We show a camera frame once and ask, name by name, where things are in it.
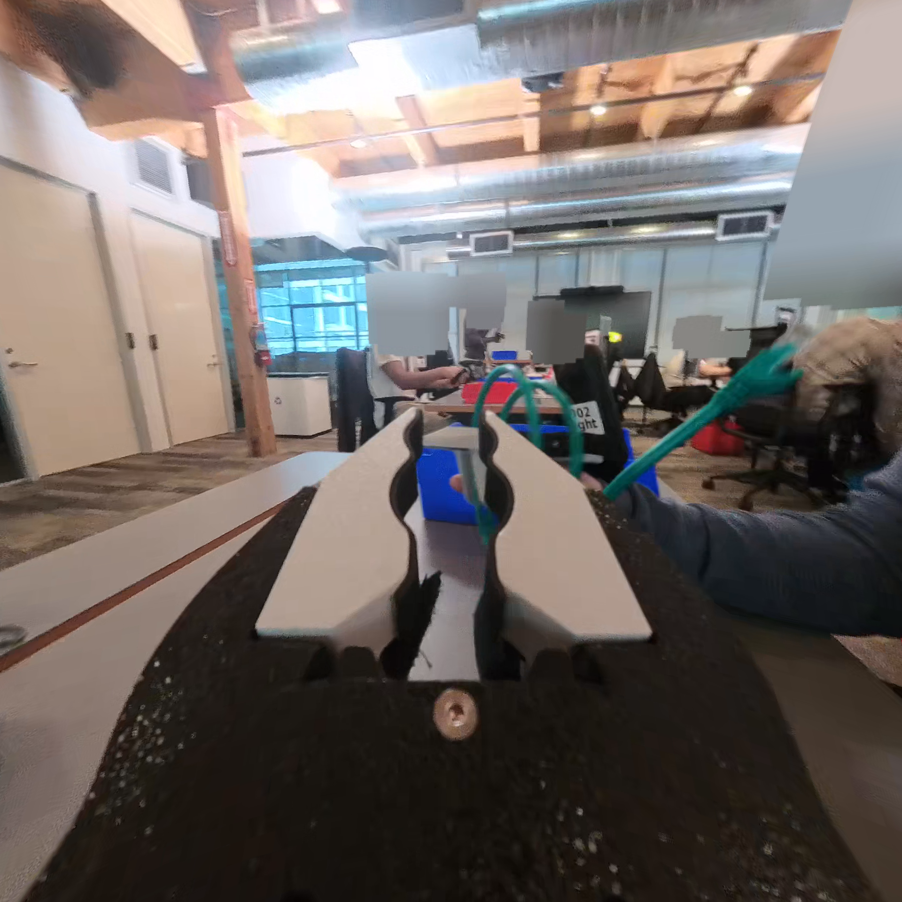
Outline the blue plastic bin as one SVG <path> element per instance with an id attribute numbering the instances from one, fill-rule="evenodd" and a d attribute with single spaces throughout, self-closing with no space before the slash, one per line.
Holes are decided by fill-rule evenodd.
<path id="1" fill-rule="evenodd" d="M 447 428 L 471 428 L 453 422 Z M 562 425 L 543 425 L 541 427 L 543 450 L 549 457 L 566 462 L 568 454 L 568 430 Z M 626 465 L 635 459 L 630 431 L 622 427 L 622 438 L 627 451 Z M 450 485 L 453 476 L 458 475 L 456 452 L 442 449 L 422 450 L 417 462 L 417 478 L 419 481 L 420 501 L 424 518 L 427 521 L 445 522 L 458 525 L 475 525 L 474 507 L 463 493 Z M 637 481 L 655 496 L 660 497 L 660 483 L 654 467 L 643 474 Z"/>

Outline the wall vent grille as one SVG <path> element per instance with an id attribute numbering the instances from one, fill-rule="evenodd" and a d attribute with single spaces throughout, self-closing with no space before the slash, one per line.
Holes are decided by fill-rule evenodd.
<path id="1" fill-rule="evenodd" d="M 175 197 L 171 154 L 150 138 L 131 142 L 132 183 L 165 197 Z"/>

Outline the silver ventilation duct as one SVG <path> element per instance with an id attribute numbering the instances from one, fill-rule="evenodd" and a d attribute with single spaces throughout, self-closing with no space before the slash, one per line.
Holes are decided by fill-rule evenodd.
<path id="1" fill-rule="evenodd" d="M 235 31 L 248 93 L 278 114 L 531 79 L 739 41 L 840 28 L 844 1 L 352 2 L 346 14 Z M 363 82 L 340 98 L 351 72 Z"/>
<path id="2" fill-rule="evenodd" d="M 361 235 L 400 238 L 779 207 L 809 124 L 337 180 Z"/>

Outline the person's right forearm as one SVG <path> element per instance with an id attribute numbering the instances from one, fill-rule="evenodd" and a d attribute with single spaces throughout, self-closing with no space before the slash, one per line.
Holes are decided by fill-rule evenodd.
<path id="1" fill-rule="evenodd" d="M 901 636 L 901 454 L 818 513 L 722 511 L 631 487 L 615 505 L 714 602 L 821 633 Z"/>

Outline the red plastic bin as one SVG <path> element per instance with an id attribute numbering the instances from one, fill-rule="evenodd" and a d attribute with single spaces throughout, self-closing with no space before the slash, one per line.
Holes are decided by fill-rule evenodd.
<path id="1" fill-rule="evenodd" d="M 550 381 L 540 380 L 538 378 L 533 379 L 531 377 L 528 377 L 528 381 L 535 386 L 532 394 L 538 413 L 542 416 L 558 416 L 561 412 L 560 405 L 558 404 L 558 401 L 547 392 L 547 389 L 552 383 Z M 467 418 L 472 416 L 475 403 L 483 389 L 483 385 L 484 380 L 469 381 L 463 385 L 460 391 L 460 402 L 457 404 L 460 408 L 460 415 Z M 489 387 L 484 400 L 484 407 L 499 412 L 503 405 L 519 388 L 520 385 L 514 381 L 513 378 L 500 378 Z M 526 405 L 524 396 L 520 396 L 513 404 L 512 415 L 515 414 L 525 416 Z"/>
<path id="2" fill-rule="evenodd" d="M 690 445 L 709 457 L 742 457 L 746 453 L 744 439 L 718 421 L 699 430 L 691 439 Z"/>

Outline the black wall screen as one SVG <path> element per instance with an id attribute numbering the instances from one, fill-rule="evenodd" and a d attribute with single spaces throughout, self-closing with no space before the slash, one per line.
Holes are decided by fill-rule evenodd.
<path id="1" fill-rule="evenodd" d="M 614 332 L 622 358 L 645 356 L 652 292 L 627 290 L 621 285 L 562 288 L 566 309 L 584 316 L 584 331 L 599 337 Z"/>

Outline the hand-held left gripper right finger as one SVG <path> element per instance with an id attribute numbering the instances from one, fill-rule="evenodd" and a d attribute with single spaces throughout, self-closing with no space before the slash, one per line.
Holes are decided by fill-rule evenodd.
<path id="1" fill-rule="evenodd" d="M 652 628 L 580 480 L 496 414 L 482 417 L 490 585 L 520 653 L 647 643 Z"/>

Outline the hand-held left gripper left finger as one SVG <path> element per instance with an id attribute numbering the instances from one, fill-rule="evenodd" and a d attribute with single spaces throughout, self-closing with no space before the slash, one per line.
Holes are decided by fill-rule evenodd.
<path id="1" fill-rule="evenodd" d="M 419 583 L 405 518 L 418 501 L 423 415 L 408 410 L 319 484 L 257 621 L 258 638 L 383 651 Z"/>

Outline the white door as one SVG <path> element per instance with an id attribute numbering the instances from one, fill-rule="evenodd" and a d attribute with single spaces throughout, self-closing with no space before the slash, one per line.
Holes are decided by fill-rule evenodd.
<path id="1" fill-rule="evenodd" d="M 89 194 L 1 175 L 2 374 L 39 476 L 139 448 Z"/>
<path id="2" fill-rule="evenodd" d="M 149 448 L 227 433 L 234 422 L 211 238 L 135 207 L 128 223 Z"/>

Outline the wooden desk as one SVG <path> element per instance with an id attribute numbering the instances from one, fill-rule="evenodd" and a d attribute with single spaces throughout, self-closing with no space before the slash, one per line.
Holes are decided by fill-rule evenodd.
<path id="1" fill-rule="evenodd" d="M 475 410 L 475 404 L 465 403 L 459 391 L 437 400 L 422 401 L 421 406 L 426 412 L 437 413 L 466 424 L 470 423 Z M 535 398 L 534 406 L 542 421 L 557 420 L 562 417 L 562 409 L 558 401 L 542 391 Z M 510 421 L 524 421 L 527 415 L 525 400 L 523 398 L 516 400 L 509 411 Z"/>

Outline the wooden post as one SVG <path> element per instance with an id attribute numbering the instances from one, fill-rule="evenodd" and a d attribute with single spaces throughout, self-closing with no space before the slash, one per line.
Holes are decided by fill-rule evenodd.
<path id="1" fill-rule="evenodd" d="M 245 436 L 252 457 L 270 457 L 276 454 L 277 443 L 266 369 L 254 362 L 251 331 L 260 319 L 238 124 L 226 107 L 210 108 L 202 114 L 201 122 L 207 141 L 213 203 L 219 219 L 220 255 Z"/>

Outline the black office chair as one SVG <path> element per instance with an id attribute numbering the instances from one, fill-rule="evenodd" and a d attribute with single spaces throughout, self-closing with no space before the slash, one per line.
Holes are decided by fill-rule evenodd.
<path id="1" fill-rule="evenodd" d="M 643 360 L 636 376 L 630 374 L 625 360 L 618 364 L 617 374 L 614 393 L 622 420 L 626 420 L 632 402 L 637 401 L 642 416 L 636 428 L 643 434 L 662 437 L 670 433 L 714 395 L 709 384 L 680 382 L 668 387 L 655 354 Z"/>
<path id="2" fill-rule="evenodd" d="M 368 351 L 339 348 L 335 352 L 335 428 L 337 451 L 352 454 L 394 419 L 400 399 L 375 397 Z"/>
<path id="3" fill-rule="evenodd" d="M 718 420 L 740 439 L 750 457 L 746 469 L 706 475 L 702 488 L 736 482 L 743 493 L 736 503 L 752 512 L 763 492 L 792 490 L 815 508 L 843 501 L 849 490 L 883 459 L 873 422 L 873 390 L 844 385 L 827 390 L 823 413 L 808 420 L 796 410 L 795 393 L 756 400 Z"/>

